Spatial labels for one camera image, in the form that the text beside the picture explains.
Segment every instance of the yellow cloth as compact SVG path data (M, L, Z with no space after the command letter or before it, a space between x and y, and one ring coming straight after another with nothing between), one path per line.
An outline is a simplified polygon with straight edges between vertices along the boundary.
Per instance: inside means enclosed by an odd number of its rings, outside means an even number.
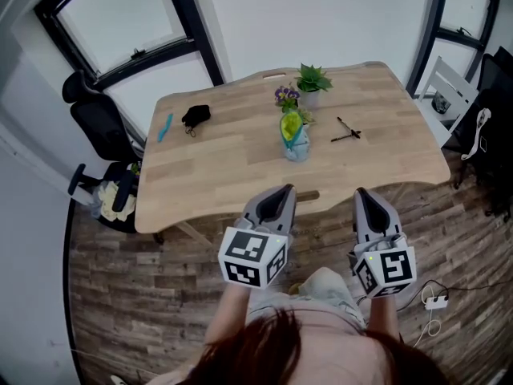
M303 120L296 111L289 111L281 118L280 123L283 137L287 141L290 141L294 138L300 126L303 125Z
M123 210L119 213L112 211L112 204L116 194L118 193L118 186L112 181L109 181L107 187L100 187L98 191L98 198L102 201L102 215L109 221L116 219L120 221L126 221L127 217L135 211L135 197L128 196L127 203L123 207Z

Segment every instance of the wooden table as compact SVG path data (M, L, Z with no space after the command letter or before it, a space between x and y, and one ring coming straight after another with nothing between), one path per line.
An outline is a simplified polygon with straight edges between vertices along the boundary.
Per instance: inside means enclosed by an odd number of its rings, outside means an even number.
M274 91L295 83L295 69L256 73L203 91L172 94L156 104L147 138L135 211L140 233L178 225L210 244L185 221L239 213L248 200L275 185L294 184L302 197L297 215L330 209L358 187L391 183L439 184L449 168L420 111L384 63L326 69L333 88L320 94L309 127L310 157L284 158ZM187 110L208 104L212 117L196 127L181 123ZM172 126L161 143L168 114ZM340 116L362 138L331 143L346 131Z

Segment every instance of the chair armrest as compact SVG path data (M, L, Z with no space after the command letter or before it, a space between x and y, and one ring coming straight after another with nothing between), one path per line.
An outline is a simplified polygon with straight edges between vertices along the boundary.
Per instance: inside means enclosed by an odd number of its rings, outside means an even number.
M79 186L79 184L85 184L85 185L98 185L101 183L101 180L98 180L96 178L93 178L92 176L86 176L83 174L83 170L86 169L85 164L80 164L77 169L75 170L75 173L73 174L73 177L71 178L70 185L67 188L67 193L71 196L75 193L76 188Z
M131 170L125 171L118 184L118 192L116 193L114 202L112 203L112 211L115 213L123 211L134 181L135 173Z

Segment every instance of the wood plank flooring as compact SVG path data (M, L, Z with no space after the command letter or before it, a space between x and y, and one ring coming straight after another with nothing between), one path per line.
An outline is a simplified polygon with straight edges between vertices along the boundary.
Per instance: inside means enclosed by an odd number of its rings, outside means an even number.
M446 154L451 171L458 156ZM378 189L391 199L399 184ZM428 279L446 286L483 286L513 278L513 221L485 217L487 190L469 176L460 190L452 182L410 184L396 204L403 231L415 247L418 284L398 298L405 304ZM274 288L304 281L321 266L340 273L354 297L362 288L346 254L355 241L352 201L326 213L298 217L290 261ZM70 251L71 319L87 383L110 384L119 375L146 383L172 370L197 350L224 282L216 261L224 228L237 215L191 221L214 248L205 249L176 228L158 246L151 236L124 235L101 226L77 207ZM513 360L513 284L451 291L449 305L434 313L436 337L419 348L436 359L454 383L486 384ZM368 313L368 300L362 303ZM405 342L414 344L429 314L418 296L400 312Z

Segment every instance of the black cable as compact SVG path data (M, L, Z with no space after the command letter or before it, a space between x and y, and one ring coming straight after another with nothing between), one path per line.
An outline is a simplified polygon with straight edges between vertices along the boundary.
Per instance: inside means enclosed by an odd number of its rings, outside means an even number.
M504 284L508 284L510 282L513 282L513 278L512 279L508 279L507 281L501 281L501 282L496 282L495 284L489 284L487 286L476 286L475 288L464 288L464 287L460 287L460 286L448 286L446 287L444 290L441 291L441 293L443 291L446 291L447 292L447 295L449 295L449 291L450 290L453 290L453 291L476 291L476 290L484 290L486 288L491 288L493 286L501 286L501 285L504 285Z
M469 31L469 30L467 30L467 29L466 29L466 28L464 28L464 27L459 27L459 28L456 30L456 32L457 32L457 33L460 33L460 34L464 34L464 33L463 33L463 31L466 31L466 32L468 33L468 35L470 35L470 36L472 37L472 34L470 33L470 31Z
M434 279L430 279L429 281L427 282L424 282L424 285L422 285L422 287L417 291L417 293L412 297L412 299L410 299L408 301L408 303L406 305L404 305L403 307L399 308L398 309L398 312L399 311L402 311L402 310L405 310L408 306L410 306L410 304L416 299L416 297L421 293L421 291L427 286L427 284L429 284L430 282L434 282L435 284L438 284L439 286L441 286L443 288L443 290L441 290L438 294L437 294L437 297L442 293L442 292L446 292L447 293L447 299L449 298L449 291L453 290L453 291L476 291L476 290L484 290L486 288L491 288L491 287L494 287L494 286L501 286L501 285L504 285L504 284L508 284L510 282L513 282L513 278L512 279L508 279L507 281L501 281L501 282L496 282L495 284L489 284L487 286L476 286L474 288L465 288L465 287L460 287L460 286L444 286L443 284L441 284L440 282L438 281L435 281Z

